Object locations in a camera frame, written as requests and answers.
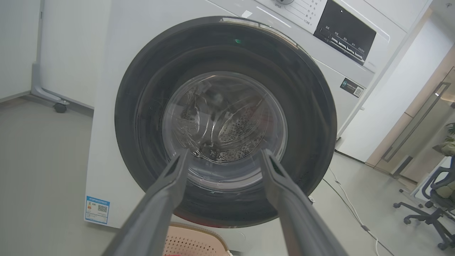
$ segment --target washing machine drum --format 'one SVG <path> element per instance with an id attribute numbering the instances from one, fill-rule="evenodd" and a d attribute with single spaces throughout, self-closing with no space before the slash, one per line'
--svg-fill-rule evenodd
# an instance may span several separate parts
<path id="1" fill-rule="evenodd" d="M 146 191 L 189 148 L 175 214 L 216 227 L 277 217 L 256 160 L 262 148 L 310 194 L 332 158 L 336 127 L 329 87 L 308 54 L 237 17 L 190 20 L 153 38 L 128 67 L 115 105 L 118 146 L 139 186 Z"/>

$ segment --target caster wheel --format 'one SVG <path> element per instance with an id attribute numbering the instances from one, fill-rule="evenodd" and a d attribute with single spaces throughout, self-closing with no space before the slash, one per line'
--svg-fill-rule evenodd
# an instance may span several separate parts
<path id="1" fill-rule="evenodd" d="M 433 202 L 431 202 L 431 201 L 426 202 L 426 203 L 425 203 L 425 207 L 426 207 L 426 208 L 431 208 L 431 207 L 433 207 Z"/>
<path id="2" fill-rule="evenodd" d="M 57 111 L 57 113 L 65 113 L 66 112 L 66 106 L 61 104 L 61 103 L 56 103 L 54 105 L 54 109 Z"/>
<path id="3" fill-rule="evenodd" d="M 445 249 L 447 249 L 447 245 L 446 245 L 446 244 L 443 244 L 443 243 L 439 243 L 439 244 L 438 244 L 438 248 L 439 248 L 441 251 L 444 251 Z"/>

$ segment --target floor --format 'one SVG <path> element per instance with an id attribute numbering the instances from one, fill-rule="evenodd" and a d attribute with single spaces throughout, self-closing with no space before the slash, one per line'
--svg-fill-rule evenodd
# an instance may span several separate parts
<path id="1" fill-rule="evenodd" d="M 58 114 L 30 97 L 0 104 L 0 255 L 97 256 L 115 235 L 116 229 L 83 220 L 91 121 L 90 111 Z M 440 238 L 432 226 L 403 223 L 413 212 L 392 204 L 413 202 L 398 191 L 401 183 L 338 154 L 331 168 L 361 220 L 395 256 L 455 253 L 436 247 Z M 325 180 L 342 194 L 331 172 Z M 350 256 L 375 255 L 375 240 L 327 183 L 312 196 Z M 454 222 L 441 222 L 455 232 Z M 381 245 L 379 254 L 390 255 Z"/>

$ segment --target white wall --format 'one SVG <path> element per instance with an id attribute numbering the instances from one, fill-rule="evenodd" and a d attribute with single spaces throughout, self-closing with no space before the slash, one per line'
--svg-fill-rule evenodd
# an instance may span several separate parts
<path id="1" fill-rule="evenodd" d="M 40 0 L 0 1 L 0 101 L 31 89 Z"/>
<path id="2" fill-rule="evenodd" d="M 379 82 L 341 135 L 338 151 L 366 161 L 426 84 L 455 42 L 432 15 L 388 79 Z"/>
<path id="3" fill-rule="evenodd" d="M 46 0 L 41 46 L 44 89 L 95 105 L 110 6 L 111 0 Z"/>

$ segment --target metal stand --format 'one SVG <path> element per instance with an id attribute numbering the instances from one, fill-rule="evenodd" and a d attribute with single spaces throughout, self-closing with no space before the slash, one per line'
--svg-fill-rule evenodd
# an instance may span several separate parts
<path id="1" fill-rule="evenodd" d="M 44 1 L 40 2 L 40 16 L 38 21 L 38 46 L 36 48 L 36 61 L 31 67 L 31 94 L 39 96 L 41 98 L 55 102 L 54 108 L 57 112 L 63 113 L 66 111 L 66 105 L 70 104 L 68 101 L 62 98 L 45 92 L 41 87 L 41 75 L 40 75 L 40 62 L 41 62 L 41 42 L 43 34 L 43 12 L 44 12 Z"/>

